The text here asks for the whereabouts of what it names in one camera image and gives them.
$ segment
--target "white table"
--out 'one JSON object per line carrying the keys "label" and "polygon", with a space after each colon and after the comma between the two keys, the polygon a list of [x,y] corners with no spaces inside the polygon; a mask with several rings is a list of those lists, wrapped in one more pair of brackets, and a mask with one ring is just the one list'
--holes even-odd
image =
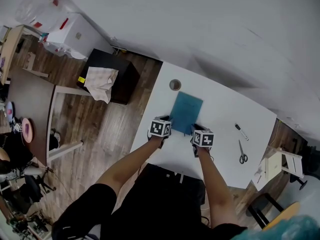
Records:
{"label": "white table", "polygon": [[[197,123],[215,133],[210,152],[214,163],[228,186],[245,189],[264,155],[276,115],[236,91],[167,62],[161,67],[131,151],[147,142],[147,130],[154,117],[170,115],[179,92],[169,88],[172,79],[181,81],[179,91],[203,100]],[[235,123],[244,130],[249,141],[235,128]],[[190,139],[191,136],[172,130],[162,149],[158,149],[147,162],[203,179],[200,161],[194,157]],[[239,140],[248,156],[244,164],[239,163]]]}

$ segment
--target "stool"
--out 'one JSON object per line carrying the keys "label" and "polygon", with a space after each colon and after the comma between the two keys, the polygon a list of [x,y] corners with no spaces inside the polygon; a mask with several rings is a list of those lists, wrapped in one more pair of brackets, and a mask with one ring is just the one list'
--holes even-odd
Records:
{"label": "stool", "polygon": [[[262,210],[267,206],[268,203],[271,203],[280,212],[280,214],[272,221],[268,221],[268,219],[262,213]],[[267,230],[276,225],[281,220],[289,220],[292,216],[298,213],[299,209],[299,202],[294,202],[286,209],[284,209],[268,193],[264,193],[253,200],[253,202],[248,206],[245,214],[248,217],[252,216],[262,230]]]}
{"label": "stool", "polygon": [[303,182],[301,179],[299,179],[299,177],[291,174],[290,175],[290,183],[293,183],[295,181],[297,181],[297,182],[299,182],[301,184],[299,190],[302,190],[305,187],[305,185],[307,184],[307,182],[308,182],[307,180],[305,182]]}

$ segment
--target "black cabinet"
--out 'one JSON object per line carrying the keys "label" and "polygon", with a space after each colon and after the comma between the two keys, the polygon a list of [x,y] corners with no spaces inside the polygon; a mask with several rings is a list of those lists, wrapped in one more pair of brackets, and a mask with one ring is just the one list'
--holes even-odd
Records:
{"label": "black cabinet", "polygon": [[129,102],[131,94],[134,92],[140,78],[138,71],[131,61],[98,49],[93,49],[77,81],[77,85],[86,91],[88,90],[84,85],[89,67],[118,70],[118,75],[111,89],[110,102],[124,105]]}

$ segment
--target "wrist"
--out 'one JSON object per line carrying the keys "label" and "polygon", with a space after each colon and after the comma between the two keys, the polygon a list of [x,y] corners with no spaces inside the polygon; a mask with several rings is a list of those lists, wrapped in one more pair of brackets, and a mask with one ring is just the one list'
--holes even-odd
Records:
{"label": "wrist", "polygon": [[152,137],[150,138],[149,142],[157,144],[159,146],[163,139],[164,139],[163,137],[152,135]]}
{"label": "wrist", "polygon": [[197,153],[198,153],[199,156],[209,156],[209,157],[211,157],[209,149],[206,148],[206,147],[197,146]]}

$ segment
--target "pink plate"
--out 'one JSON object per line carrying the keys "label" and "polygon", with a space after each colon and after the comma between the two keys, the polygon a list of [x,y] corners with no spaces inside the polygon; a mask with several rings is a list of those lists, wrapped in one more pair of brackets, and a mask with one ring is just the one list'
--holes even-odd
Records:
{"label": "pink plate", "polygon": [[34,131],[32,129],[31,122],[27,118],[24,118],[22,120],[22,135],[23,135],[24,140],[27,143],[32,142],[32,139],[34,137]]}

